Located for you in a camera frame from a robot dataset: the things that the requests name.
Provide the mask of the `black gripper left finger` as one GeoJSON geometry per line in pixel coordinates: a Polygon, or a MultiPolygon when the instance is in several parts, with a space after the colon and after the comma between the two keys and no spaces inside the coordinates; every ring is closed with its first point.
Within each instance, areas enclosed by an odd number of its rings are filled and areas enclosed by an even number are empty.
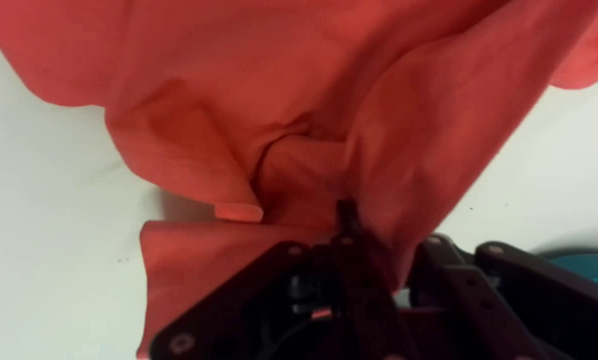
{"type": "Polygon", "coordinates": [[[284,240],[149,342],[151,360],[418,360],[356,206],[324,245],[284,240]]]}

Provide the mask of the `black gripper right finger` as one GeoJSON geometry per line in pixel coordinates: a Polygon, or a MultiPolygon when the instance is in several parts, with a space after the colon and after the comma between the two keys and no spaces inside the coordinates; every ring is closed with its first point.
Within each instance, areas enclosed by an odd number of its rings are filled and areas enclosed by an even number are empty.
{"type": "Polygon", "coordinates": [[[434,234],[408,289],[421,360],[598,360],[598,282],[509,245],[434,234]]]}

